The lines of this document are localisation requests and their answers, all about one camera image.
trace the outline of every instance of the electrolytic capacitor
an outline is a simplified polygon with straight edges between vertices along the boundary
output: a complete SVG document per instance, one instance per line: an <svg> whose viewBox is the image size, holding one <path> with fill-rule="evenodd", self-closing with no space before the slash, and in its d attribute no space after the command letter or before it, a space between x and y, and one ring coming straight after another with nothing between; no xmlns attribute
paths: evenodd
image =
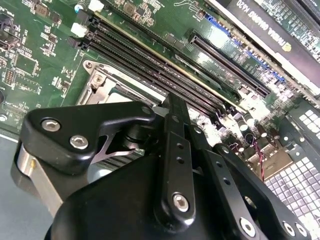
<svg viewBox="0 0 320 240"><path fill-rule="evenodd" d="M275 140L279 140L280 139L279 132L274 127L270 129L270 135Z"/></svg>
<svg viewBox="0 0 320 240"><path fill-rule="evenodd" d="M3 104L5 101L5 95L4 93L0 90L0 104Z"/></svg>
<svg viewBox="0 0 320 240"><path fill-rule="evenodd" d="M79 13L80 10L87 11L87 4L84 1L79 1L74 6L74 11L76 14Z"/></svg>
<svg viewBox="0 0 320 240"><path fill-rule="evenodd" d="M241 132L244 132L248 129L248 125L245 122L243 117L240 117L236 122L238 123L239 129Z"/></svg>
<svg viewBox="0 0 320 240"><path fill-rule="evenodd" d="M253 145L253 143L255 142L256 137L250 129L248 129L245 132L242 132L242 136L244 140L250 145Z"/></svg>
<svg viewBox="0 0 320 240"><path fill-rule="evenodd" d="M244 120L249 127L253 127L255 125L255 119L252 117L250 112L247 112L244 115Z"/></svg>
<svg viewBox="0 0 320 240"><path fill-rule="evenodd" d="M257 124L256 129L258 130L258 132L262 138L265 138L268 135L267 131L265 130L265 128L261 124Z"/></svg>

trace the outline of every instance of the blue pcie slot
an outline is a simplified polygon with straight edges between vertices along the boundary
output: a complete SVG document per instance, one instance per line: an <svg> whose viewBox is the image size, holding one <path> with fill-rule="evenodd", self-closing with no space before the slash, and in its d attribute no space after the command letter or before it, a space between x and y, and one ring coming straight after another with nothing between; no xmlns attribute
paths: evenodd
<svg viewBox="0 0 320 240"><path fill-rule="evenodd" d="M213 16L210 14L206 13L204 15L204 18L207 19L213 26L215 26L217 29L220 29L222 32L224 32L226 35L229 37L231 36L230 32L225 29L220 23L217 22L217 19L215 19Z"/></svg>
<svg viewBox="0 0 320 240"><path fill-rule="evenodd" d="M208 20L214 27L216 27L217 29L221 30L222 32L224 32L228 37L231 37L230 32L225 29L220 23L218 23L217 19L215 19L213 16L211 16L210 14L206 13L204 15L204 18L206 20ZM241 46L241 43L237 40L234 40L234 43L237 44L238 46ZM246 52L248 55L250 55L250 57L252 57L254 60L256 60L261 66L263 66L264 69L266 70L271 70L266 64L264 64L263 62L261 62L259 59L257 59L255 56L252 55L251 52L247 51ZM275 71L273 72L273 75L276 79L278 79L281 82L284 82L285 79L283 77L280 77Z"/></svg>

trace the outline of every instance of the red wire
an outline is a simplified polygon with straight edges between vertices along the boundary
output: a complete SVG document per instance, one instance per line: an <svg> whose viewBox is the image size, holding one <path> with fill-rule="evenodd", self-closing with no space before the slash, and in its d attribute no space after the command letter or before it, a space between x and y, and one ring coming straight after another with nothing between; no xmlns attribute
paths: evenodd
<svg viewBox="0 0 320 240"><path fill-rule="evenodd" d="M263 167L263 159L265 158L265 154L263 152L261 152L257 141L254 141L253 146L254 146L256 154L258 154L258 156L259 156L261 180L264 183L265 182L265 170L264 170L264 167Z"/></svg>

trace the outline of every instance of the silver screw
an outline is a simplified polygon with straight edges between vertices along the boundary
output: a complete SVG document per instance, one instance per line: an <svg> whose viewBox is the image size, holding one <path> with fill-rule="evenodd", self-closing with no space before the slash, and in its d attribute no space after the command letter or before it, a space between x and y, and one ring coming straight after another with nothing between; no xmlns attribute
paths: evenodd
<svg viewBox="0 0 320 240"><path fill-rule="evenodd" d="M5 122L8 120L8 116L5 114L0 114L0 122Z"/></svg>
<svg viewBox="0 0 320 240"><path fill-rule="evenodd" d="M251 238L253 238L256 235L256 230L252 223L248 221L247 219L241 217L240 218L240 225L243 231L248 234Z"/></svg>
<svg viewBox="0 0 320 240"><path fill-rule="evenodd" d="M196 133L198 133L198 134L201 133L201 129L200 129L199 127L194 126L193 128L194 128L194 130L195 130Z"/></svg>
<svg viewBox="0 0 320 240"><path fill-rule="evenodd" d="M56 132L61 128L60 123L58 123L56 120L53 120L53 119L44 120L41 123L41 126L44 130L48 132Z"/></svg>
<svg viewBox="0 0 320 240"><path fill-rule="evenodd" d="M222 150L223 150L226 154L228 154L228 153L229 153L229 149L228 149L228 148L226 148L225 146L222 146Z"/></svg>
<svg viewBox="0 0 320 240"><path fill-rule="evenodd" d="M87 63L85 64L85 66L86 66L87 69L91 69L91 68L92 68L91 62L87 62Z"/></svg>
<svg viewBox="0 0 320 240"><path fill-rule="evenodd" d="M151 110L150 110L148 107L146 107L146 106L143 106L143 107L142 107L142 111L143 111L145 114L151 114L151 113L152 113Z"/></svg>
<svg viewBox="0 0 320 240"><path fill-rule="evenodd" d="M184 213L189 209L189 203L187 199L181 194L175 194L173 196L173 204L176 206L177 209L179 209L179 211Z"/></svg>
<svg viewBox="0 0 320 240"><path fill-rule="evenodd" d="M173 116L172 116L172 119L173 119L176 123L179 123L179 119L177 118L177 116L173 115Z"/></svg>
<svg viewBox="0 0 320 240"><path fill-rule="evenodd" d="M305 230L305 228L303 226L301 226L299 223L295 223L296 228L299 230L299 232L302 234L302 236L306 237L308 236L307 231Z"/></svg>
<svg viewBox="0 0 320 240"><path fill-rule="evenodd" d="M290 234L292 237L294 237L296 233L295 233L295 230L292 228L292 226L290 226L290 224L285 221L283 221L282 223L287 233Z"/></svg>
<svg viewBox="0 0 320 240"><path fill-rule="evenodd" d="M88 140L81 135L75 135L70 138L70 144L75 149L86 149L89 145Z"/></svg>

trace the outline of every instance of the white connector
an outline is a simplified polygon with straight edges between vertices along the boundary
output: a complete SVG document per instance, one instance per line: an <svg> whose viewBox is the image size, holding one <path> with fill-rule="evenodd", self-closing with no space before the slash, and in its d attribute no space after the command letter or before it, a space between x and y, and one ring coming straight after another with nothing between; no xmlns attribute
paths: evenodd
<svg viewBox="0 0 320 240"><path fill-rule="evenodd" d="M89 30L85 26L76 22L71 27L71 32L77 35L79 38L83 38L88 31Z"/></svg>
<svg viewBox="0 0 320 240"><path fill-rule="evenodd" d="M104 7L105 5L99 0L91 0L88 8L93 12L101 12Z"/></svg>

